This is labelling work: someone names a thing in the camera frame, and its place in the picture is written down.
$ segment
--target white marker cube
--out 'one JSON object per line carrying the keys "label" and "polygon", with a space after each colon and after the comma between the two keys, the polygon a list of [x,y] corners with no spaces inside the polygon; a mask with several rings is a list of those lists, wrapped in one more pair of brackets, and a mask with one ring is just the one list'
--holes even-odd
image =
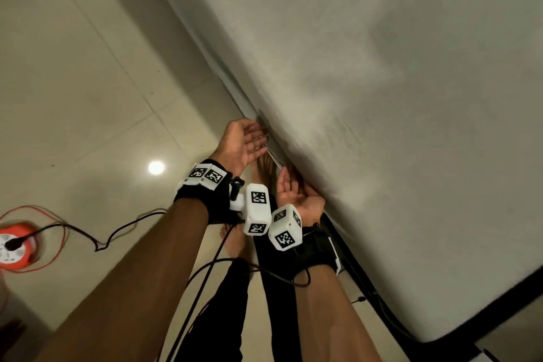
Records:
{"label": "white marker cube", "polygon": [[275,249],[286,251],[302,243],[302,221],[294,205],[288,204],[272,214],[268,237]]}
{"label": "white marker cube", "polygon": [[268,188],[260,183],[250,183],[245,187],[245,206],[243,217],[246,235],[262,236],[268,232],[272,223],[272,210]]}

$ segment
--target leg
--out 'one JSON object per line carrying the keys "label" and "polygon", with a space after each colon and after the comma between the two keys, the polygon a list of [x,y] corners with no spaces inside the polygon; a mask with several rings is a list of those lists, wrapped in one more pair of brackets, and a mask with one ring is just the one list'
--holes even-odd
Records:
{"label": "leg", "polygon": [[[276,166],[272,158],[265,154],[251,164],[254,183],[268,187],[271,209],[277,209],[272,193],[275,193]],[[253,238],[258,263],[271,272],[280,274],[281,252],[277,251],[267,236]],[[294,287],[266,273],[261,273],[262,285],[268,302],[271,322],[271,348],[274,360],[279,362],[301,362],[300,337],[298,333],[298,311]]]}
{"label": "leg", "polygon": [[[221,236],[227,227],[221,229]],[[230,232],[224,244],[232,262],[214,297],[194,320],[192,328],[183,338],[175,361],[221,360],[240,362],[242,354],[241,332],[247,310],[247,288],[251,260],[250,241],[241,226]]]}

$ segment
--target bed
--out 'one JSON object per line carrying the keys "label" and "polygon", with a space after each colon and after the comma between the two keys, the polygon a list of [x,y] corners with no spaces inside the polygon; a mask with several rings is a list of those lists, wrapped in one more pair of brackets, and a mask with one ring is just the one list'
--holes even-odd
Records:
{"label": "bed", "polygon": [[542,3],[169,2],[402,346],[471,344],[541,294]]}

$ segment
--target black pants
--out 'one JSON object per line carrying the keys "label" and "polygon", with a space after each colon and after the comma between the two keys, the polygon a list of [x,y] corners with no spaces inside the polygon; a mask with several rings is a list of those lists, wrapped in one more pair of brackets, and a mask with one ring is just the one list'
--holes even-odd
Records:
{"label": "black pants", "polygon": [[[271,197],[271,208],[277,205]],[[254,238],[258,263],[271,272],[281,266],[280,255],[267,235]],[[271,348],[276,362],[301,362],[298,315],[294,287],[262,272],[262,285],[271,322]],[[225,361],[243,358],[241,332],[247,310],[249,266],[238,259],[232,262],[217,293],[185,335],[175,362]]]}

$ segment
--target red cable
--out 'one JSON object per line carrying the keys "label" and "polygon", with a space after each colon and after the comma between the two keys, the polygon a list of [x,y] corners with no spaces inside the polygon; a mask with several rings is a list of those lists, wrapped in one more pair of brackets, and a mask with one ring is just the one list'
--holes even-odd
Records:
{"label": "red cable", "polygon": [[[36,212],[39,212],[41,213],[42,215],[50,218],[52,221],[55,221],[55,222],[64,222],[59,216],[57,216],[56,214],[54,214],[53,212],[48,212],[46,211],[44,208],[40,208],[39,206],[34,206],[34,205],[23,205],[23,206],[18,206],[16,208],[13,208],[9,211],[7,211],[6,213],[4,213],[2,216],[0,216],[0,221],[6,217],[7,215],[9,215],[11,212],[15,212],[16,210],[18,209],[33,209],[35,210]],[[9,270],[9,269],[4,269],[4,270],[7,270],[8,272],[11,272],[11,273],[29,273],[29,272],[35,272],[35,271],[38,271],[38,270],[41,270],[43,268],[46,268],[48,267],[51,263],[55,262],[55,260],[57,260],[57,258],[59,257],[60,255],[60,252],[62,252],[63,248],[64,248],[64,242],[66,241],[66,228],[63,227],[63,239],[62,241],[60,242],[60,247],[59,247],[59,250],[57,251],[57,253],[55,254],[55,256],[53,256],[53,258],[48,262],[46,263],[45,265],[43,266],[39,266],[37,268],[34,268],[34,269],[29,269],[29,270],[26,270],[26,271],[12,271],[12,270]]]}

